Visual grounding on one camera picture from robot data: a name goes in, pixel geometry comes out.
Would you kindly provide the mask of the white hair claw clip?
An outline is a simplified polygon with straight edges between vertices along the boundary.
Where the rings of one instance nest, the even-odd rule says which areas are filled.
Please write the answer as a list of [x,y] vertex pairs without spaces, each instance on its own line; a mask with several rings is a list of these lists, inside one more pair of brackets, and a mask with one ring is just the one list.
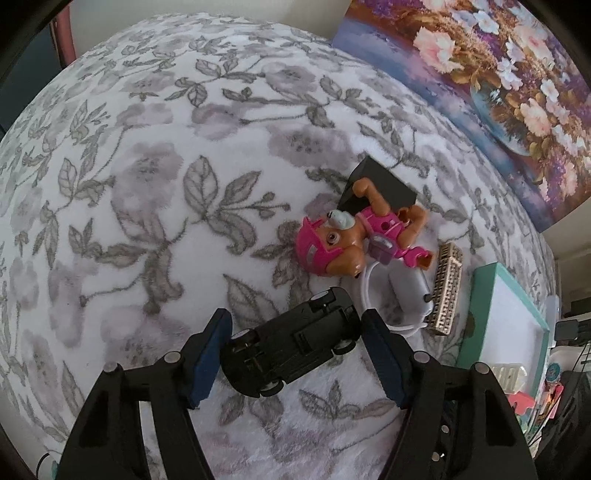
[[521,364],[494,364],[491,370],[506,394],[515,394],[527,384],[528,373]]

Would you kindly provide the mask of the black toy car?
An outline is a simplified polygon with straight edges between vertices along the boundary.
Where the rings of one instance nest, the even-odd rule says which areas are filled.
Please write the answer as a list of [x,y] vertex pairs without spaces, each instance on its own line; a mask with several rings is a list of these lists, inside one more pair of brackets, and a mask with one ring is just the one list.
[[221,370],[238,393],[276,395],[335,356],[356,348],[361,319],[349,293],[332,287],[245,330],[221,348]]

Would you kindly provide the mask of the teal white shallow box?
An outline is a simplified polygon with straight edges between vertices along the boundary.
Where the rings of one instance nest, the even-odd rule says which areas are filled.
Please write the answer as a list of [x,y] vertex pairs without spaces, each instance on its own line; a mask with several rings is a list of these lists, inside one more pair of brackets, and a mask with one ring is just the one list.
[[535,397],[549,343],[545,318],[507,268],[501,263],[477,268],[456,366],[519,364],[527,373],[524,392]]

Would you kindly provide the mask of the gold patterned lighter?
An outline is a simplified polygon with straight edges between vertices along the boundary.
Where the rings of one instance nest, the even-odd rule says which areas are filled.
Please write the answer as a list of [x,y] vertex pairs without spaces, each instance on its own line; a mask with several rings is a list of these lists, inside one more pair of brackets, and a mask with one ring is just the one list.
[[428,329],[436,335],[451,334],[460,295],[462,270],[462,250],[453,242],[442,244],[432,296],[433,310],[427,317]]

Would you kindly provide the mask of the white smart watch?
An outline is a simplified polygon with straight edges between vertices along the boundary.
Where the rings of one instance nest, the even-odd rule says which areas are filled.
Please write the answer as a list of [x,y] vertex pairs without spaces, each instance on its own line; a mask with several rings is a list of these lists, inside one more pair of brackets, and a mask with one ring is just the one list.
[[398,305],[396,320],[386,320],[394,333],[411,337],[427,327],[427,317],[434,310],[431,288],[420,269],[407,267],[402,260],[389,265],[373,261],[360,276],[359,297],[363,310]]

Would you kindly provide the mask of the pink dog toy figure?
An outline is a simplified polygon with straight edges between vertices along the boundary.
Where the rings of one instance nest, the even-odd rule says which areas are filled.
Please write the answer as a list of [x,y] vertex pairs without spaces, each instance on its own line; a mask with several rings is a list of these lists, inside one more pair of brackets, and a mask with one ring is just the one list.
[[425,209],[413,205],[395,211],[368,177],[356,180],[353,193],[369,206],[356,214],[334,209],[315,221],[303,219],[294,248],[304,270],[359,277],[367,256],[384,265],[401,259],[410,268],[431,267],[434,253],[415,244],[427,223]]

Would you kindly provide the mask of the black power adapter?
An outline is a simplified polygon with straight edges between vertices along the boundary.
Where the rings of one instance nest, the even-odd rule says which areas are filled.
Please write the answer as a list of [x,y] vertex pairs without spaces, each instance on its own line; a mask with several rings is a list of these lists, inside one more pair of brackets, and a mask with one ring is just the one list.
[[411,207],[416,203],[417,193],[412,188],[373,157],[366,155],[346,181],[345,190],[339,198],[339,210],[356,214],[370,206],[367,198],[356,197],[353,193],[353,184],[362,178],[368,178],[374,183],[393,211]]

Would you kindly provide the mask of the floral patterned blanket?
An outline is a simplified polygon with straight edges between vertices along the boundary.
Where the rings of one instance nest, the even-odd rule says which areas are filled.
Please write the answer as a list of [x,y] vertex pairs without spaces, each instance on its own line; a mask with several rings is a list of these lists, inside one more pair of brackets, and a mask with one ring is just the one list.
[[57,75],[1,142],[1,399],[48,462],[104,364],[152,364],[228,309],[332,285],[294,258],[370,155],[430,212],[420,244],[500,262],[538,307],[553,255],[485,155],[418,94],[280,24],[153,17]]

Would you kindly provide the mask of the flower bouquet painting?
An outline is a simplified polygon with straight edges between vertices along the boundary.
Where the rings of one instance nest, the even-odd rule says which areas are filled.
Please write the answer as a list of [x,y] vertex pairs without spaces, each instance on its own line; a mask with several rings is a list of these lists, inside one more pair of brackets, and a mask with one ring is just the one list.
[[539,231],[590,195],[590,88],[517,1],[353,1],[332,40],[446,116]]

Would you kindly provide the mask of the pink rolled mat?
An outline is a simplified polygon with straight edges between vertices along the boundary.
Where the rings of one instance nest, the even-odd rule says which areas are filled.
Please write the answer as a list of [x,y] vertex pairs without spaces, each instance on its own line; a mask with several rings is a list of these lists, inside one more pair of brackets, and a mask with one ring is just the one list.
[[50,22],[50,33],[60,66],[66,68],[77,58],[68,12],[62,11]]

